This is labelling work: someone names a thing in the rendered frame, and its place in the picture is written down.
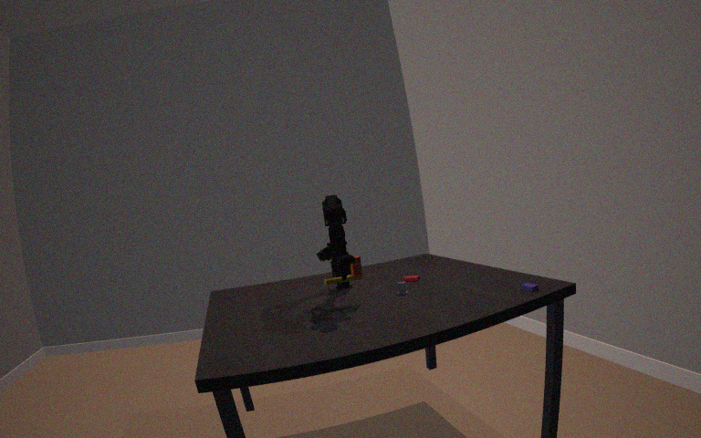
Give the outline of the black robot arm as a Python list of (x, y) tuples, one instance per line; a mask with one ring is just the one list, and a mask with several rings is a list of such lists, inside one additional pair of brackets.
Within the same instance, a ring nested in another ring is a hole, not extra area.
[[(342, 208), (341, 200), (337, 198), (337, 195), (335, 194), (328, 195), (325, 197), (325, 200), (322, 203), (322, 208), (324, 213), (325, 226), (329, 226), (330, 241), (334, 243), (341, 242), (343, 239), (345, 239), (345, 232), (342, 224), (346, 224), (347, 222), (346, 212)], [(319, 261), (321, 262), (326, 261), (330, 256), (337, 254), (338, 253), (335, 246), (332, 246), (332, 243), (330, 243), (330, 245), (329, 243), (327, 243), (327, 247), (319, 251), (316, 255), (319, 258)], [(339, 277), (337, 269), (333, 264), (331, 264), (331, 270), (333, 276)], [(352, 286), (350, 286), (350, 281), (348, 281), (338, 283), (335, 288), (337, 288), (338, 290), (342, 290), (351, 287)]]

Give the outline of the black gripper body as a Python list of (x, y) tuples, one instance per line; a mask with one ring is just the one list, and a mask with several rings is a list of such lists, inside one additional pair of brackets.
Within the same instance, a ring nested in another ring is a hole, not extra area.
[[(334, 243), (332, 241), (330, 241), (330, 243), (332, 243), (332, 246), (335, 246), (338, 254), (330, 256), (327, 259), (328, 261), (331, 259), (331, 262), (333, 262), (333, 263), (336, 262), (338, 266), (344, 266), (344, 265), (355, 263), (355, 257), (353, 257), (352, 255), (349, 255), (349, 253), (347, 252), (347, 249), (346, 249), (347, 242), (345, 241), (345, 239), (343, 239), (339, 243)], [(330, 245), (330, 243), (329, 243), (329, 245)]]

